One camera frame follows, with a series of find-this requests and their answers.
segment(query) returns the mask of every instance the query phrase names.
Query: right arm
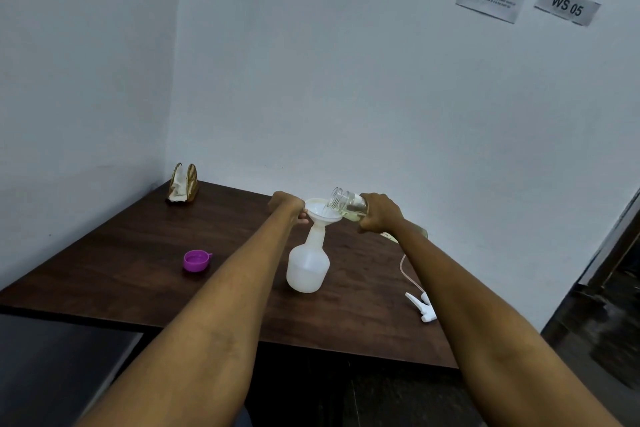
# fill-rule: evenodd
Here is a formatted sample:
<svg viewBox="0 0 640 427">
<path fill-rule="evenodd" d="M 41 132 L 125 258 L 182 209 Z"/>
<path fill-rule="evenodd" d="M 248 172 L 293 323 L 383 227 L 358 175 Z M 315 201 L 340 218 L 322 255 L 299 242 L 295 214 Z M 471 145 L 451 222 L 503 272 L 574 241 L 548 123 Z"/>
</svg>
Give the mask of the right arm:
<svg viewBox="0 0 640 427">
<path fill-rule="evenodd" d="M 363 197 L 369 213 L 361 230 L 398 240 L 487 424 L 620 426 L 513 307 L 422 236 L 386 195 Z"/>
</svg>

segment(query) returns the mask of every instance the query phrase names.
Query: hand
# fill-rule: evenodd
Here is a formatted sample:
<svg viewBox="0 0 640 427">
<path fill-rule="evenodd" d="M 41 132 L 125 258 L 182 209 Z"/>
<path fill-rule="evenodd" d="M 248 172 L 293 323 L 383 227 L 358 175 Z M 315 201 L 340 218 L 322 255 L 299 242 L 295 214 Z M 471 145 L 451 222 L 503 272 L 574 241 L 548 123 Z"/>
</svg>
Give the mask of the hand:
<svg viewBox="0 0 640 427">
<path fill-rule="evenodd" d="M 288 210 L 293 216 L 297 216 L 296 224 L 298 225 L 306 225 L 309 222 L 305 202 L 299 197 L 287 194 L 284 191 L 274 192 L 268 207 L 270 213 L 279 208 Z"/>
<path fill-rule="evenodd" d="M 360 220 L 359 233 L 393 233 L 397 224 L 404 221 L 400 208 L 386 194 L 361 194 L 367 201 L 369 211 Z"/>
</svg>

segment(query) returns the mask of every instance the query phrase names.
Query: glass bottle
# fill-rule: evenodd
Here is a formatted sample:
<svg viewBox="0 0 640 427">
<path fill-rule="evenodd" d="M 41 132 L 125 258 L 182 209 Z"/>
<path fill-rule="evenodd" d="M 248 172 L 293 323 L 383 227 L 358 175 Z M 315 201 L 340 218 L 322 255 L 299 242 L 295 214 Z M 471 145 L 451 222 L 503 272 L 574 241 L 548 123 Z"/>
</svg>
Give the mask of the glass bottle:
<svg viewBox="0 0 640 427">
<path fill-rule="evenodd" d="M 341 216 L 350 221 L 359 221 L 369 212 L 369 205 L 367 200 L 359 194 L 354 192 L 342 190 L 341 187 L 333 189 L 331 197 L 327 201 L 327 208 L 336 210 Z M 420 233 L 428 238 L 427 230 L 419 227 L 415 223 L 412 223 L 416 228 L 420 230 Z M 397 243 L 397 240 L 388 233 L 380 233 L 383 237 L 390 239 Z"/>
</svg>

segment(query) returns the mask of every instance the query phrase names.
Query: table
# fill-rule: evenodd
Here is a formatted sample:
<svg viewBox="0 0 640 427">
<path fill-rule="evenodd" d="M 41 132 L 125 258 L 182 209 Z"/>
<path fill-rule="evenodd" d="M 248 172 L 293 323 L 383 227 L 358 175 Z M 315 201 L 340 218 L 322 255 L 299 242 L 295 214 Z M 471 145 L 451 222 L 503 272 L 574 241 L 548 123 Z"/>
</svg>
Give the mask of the table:
<svg viewBox="0 0 640 427">
<path fill-rule="evenodd" d="M 167 189 L 152 191 L 0 291 L 0 312 L 128 330 L 166 326 L 260 227 L 269 200 L 201 182 L 195 202 L 177 206 L 164 202 Z M 291 233 L 261 341 L 456 367 L 439 322 L 422 323 L 404 297 L 418 293 L 398 268 L 400 247 L 358 235 L 350 221 L 326 229 L 331 267 L 320 290 L 294 291 L 285 277 L 287 257 L 307 232 L 296 227 Z M 200 274 L 182 270 L 184 253 L 193 249 L 213 253 Z"/>
</svg>

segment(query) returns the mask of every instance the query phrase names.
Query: purple cup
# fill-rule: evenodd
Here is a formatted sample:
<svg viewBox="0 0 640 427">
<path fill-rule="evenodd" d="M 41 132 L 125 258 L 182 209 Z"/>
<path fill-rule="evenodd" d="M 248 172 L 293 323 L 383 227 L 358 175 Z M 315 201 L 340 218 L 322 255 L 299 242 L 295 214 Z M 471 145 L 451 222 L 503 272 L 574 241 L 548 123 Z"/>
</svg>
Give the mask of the purple cup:
<svg viewBox="0 0 640 427">
<path fill-rule="evenodd" d="M 202 272 L 207 265 L 213 253 L 207 253 L 204 250 L 191 250 L 184 255 L 184 263 L 182 266 L 188 272 Z"/>
</svg>

